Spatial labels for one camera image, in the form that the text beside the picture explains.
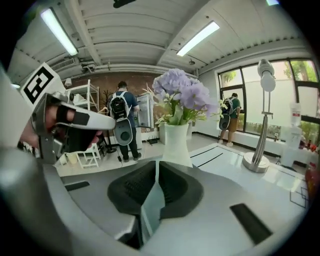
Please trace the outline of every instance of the ceiling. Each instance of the ceiling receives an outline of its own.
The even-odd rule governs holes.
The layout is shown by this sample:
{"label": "ceiling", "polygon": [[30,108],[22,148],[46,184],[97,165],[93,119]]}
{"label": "ceiling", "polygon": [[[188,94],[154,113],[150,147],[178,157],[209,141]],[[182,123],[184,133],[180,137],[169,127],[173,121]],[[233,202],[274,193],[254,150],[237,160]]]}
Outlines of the ceiling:
{"label": "ceiling", "polygon": [[[113,3],[51,2],[80,62],[153,65],[192,73],[247,48],[300,37],[281,7],[268,6],[265,0],[136,0],[120,8]],[[177,51],[211,21],[220,29],[178,56]],[[37,15],[16,44],[8,74],[21,83],[41,63],[52,66],[68,57]],[[82,73],[81,65],[74,65],[58,71],[62,79]]]}

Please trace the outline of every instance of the window frame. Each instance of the window frame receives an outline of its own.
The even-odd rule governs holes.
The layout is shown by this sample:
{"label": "window frame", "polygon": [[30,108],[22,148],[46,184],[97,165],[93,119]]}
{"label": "window frame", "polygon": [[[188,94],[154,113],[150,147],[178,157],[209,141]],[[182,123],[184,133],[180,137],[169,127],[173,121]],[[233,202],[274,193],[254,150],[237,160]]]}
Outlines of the window frame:
{"label": "window frame", "polygon": [[[294,93],[295,93],[295,102],[299,103],[299,87],[310,87],[310,88],[316,88],[318,89],[318,97],[320,99],[320,77],[318,74],[318,70],[317,67],[315,65],[315,62],[311,59],[311,58],[303,58],[303,57],[297,57],[297,58],[280,58],[280,59],[273,59],[273,60],[269,60],[270,63],[274,63],[274,62],[288,62],[289,63],[289,69],[291,72],[291,77],[292,77],[292,81],[294,84]],[[296,76],[293,72],[293,67],[292,67],[292,61],[311,61],[314,71],[315,71],[315,75],[316,78],[318,80],[318,82],[313,82],[313,81],[297,81],[296,80]],[[252,132],[248,132],[246,131],[247,128],[247,93],[246,93],[246,83],[245,83],[245,78],[244,78],[244,74],[243,74],[243,69],[244,68],[248,68],[248,67],[252,67],[252,66],[256,66],[258,65],[258,62],[255,63],[251,63],[248,65],[242,65],[242,66],[238,66],[238,67],[234,67],[232,69],[228,69],[225,70],[223,72],[218,72],[218,82],[219,82],[219,93],[220,93],[220,99],[224,100],[223,98],[223,92],[225,91],[230,91],[230,90],[234,90],[234,89],[242,89],[242,94],[243,94],[243,109],[241,109],[240,113],[244,114],[244,124],[243,124],[243,130],[237,130],[237,132],[240,133],[246,133],[246,134],[251,134],[251,135],[256,135],[259,136],[256,133],[252,133]],[[236,71],[236,70],[240,70],[240,75],[241,75],[241,79],[242,79],[242,84],[237,84],[237,85],[232,85],[232,86],[227,86],[227,87],[221,87],[221,78],[222,78],[222,74],[227,73],[227,72],[231,72],[231,71]],[[314,124],[318,124],[320,125],[320,118],[316,118],[316,117],[311,117],[311,116],[307,116],[307,115],[301,115],[301,121],[305,121],[305,122],[309,122],[309,123],[314,123]],[[320,142],[320,126],[319,126],[319,133],[318,133],[318,137],[316,139],[316,144],[318,144]]]}

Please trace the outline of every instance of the black pants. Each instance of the black pants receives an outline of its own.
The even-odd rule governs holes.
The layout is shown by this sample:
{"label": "black pants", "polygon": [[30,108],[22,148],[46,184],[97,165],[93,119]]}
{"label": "black pants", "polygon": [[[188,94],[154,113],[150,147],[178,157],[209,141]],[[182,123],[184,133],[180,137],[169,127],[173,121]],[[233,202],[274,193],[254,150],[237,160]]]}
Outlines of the black pants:
{"label": "black pants", "polygon": [[[132,153],[132,156],[133,158],[137,158],[138,157],[138,146],[137,146],[137,141],[136,141],[136,134],[137,134],[137,130],[135,127],[131,127],[132,129],[132,141],[131,143],[129,143],[129,147],[131,149],[131,153]],[[125,145],[125,146],[119,146],[120,147],[120,151],[121,151],[121,154],[123,156],[123,160],[127,160],[129,159],[129,155],[128,155],[128,145]]]}

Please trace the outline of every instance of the person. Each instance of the person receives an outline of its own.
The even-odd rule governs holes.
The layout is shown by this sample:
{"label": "person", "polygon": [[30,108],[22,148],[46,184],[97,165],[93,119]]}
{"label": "person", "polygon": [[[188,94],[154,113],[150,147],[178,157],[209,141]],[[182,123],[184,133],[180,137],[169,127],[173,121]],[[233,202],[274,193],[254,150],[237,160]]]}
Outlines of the person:
{"label": "person", "polygon": [[238,100],[238,94],[233,93],[232,96],[229,98],[232,99],[233,105],[233,112],[230,114],[230,123],[227,129],[221,131],[220,139],[218,141],[219,144],[222,144],[223,138],[225,136],[226,130],[228,130],[228,142],[226,144],[227,147],[232,147],[233,144],[233,136],[234,132],[237,130],[238,122],[239,122],[239,115],[241,110],[240,100]]}
{"label": "person", "polygon": [[[57,111],[58,111],[57,106],[49,106],[45,110],[45,127],[48,130],[48,132],[51,131],[52,128],[57,123]],[[74,116],[75,116],[75,112],[73,110],[68,110],[66,114],[66,119],[72,122],[74,119]],[[97,143],[99,141],[98,136],[101,134],[102,134],[101,130],[96,132],[95,137],[93,138],[88,148],[92,146],[92,143]],[[28,143],[31,147],[35,149],[39,149],[39,136],[35,133],[31,120],[29,120],[26,126],[24,127],[24,130],[20,137],[20,142]]]}
{"label": "person", "polygon": [[[131,93],[128,92],[128,85],[125,81],[121,81],[118,84],[118,88],[117,88],[117,92],[115,93],[117,96],[121,95],[123,92],[126,92],[123,97],[125,98],[125,101],[128,105],[128,107],[131,107],[130,113],[128,115],[128,120],[131,124],[131,130],[132,130],[132,141],[129,143],[129,147],[133,156],[133,160],[137,161],[139,158],[141,158],[141,153],[138,152],[138,146],[137,146],[137,141],[136,141],[136,134],[137,134],[137,130],[136,130],[136,125],[135,125],[135,121],[134,121],[134,115],[133,112],[137,112],[140,110],[138,103],[137,103],[137,99],[136,97]],[[129,150],[128,150],[128,146],[125,145],[120,145],[120,151],[122,154],[122,158],[123,161],[125,163],[129,162]]]}

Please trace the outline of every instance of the black hair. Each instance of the black hair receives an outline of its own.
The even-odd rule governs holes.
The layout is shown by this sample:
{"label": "black hair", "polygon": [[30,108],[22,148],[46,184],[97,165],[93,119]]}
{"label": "black hair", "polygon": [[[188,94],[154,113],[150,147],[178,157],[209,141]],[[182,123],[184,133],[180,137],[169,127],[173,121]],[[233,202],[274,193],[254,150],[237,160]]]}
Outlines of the black hair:
{"label": "black hair", "polygon": [[120,83],[118,83],[118,89],[122,89],[122,88],[127,88],[128,85],[125,81],[121,81]]}

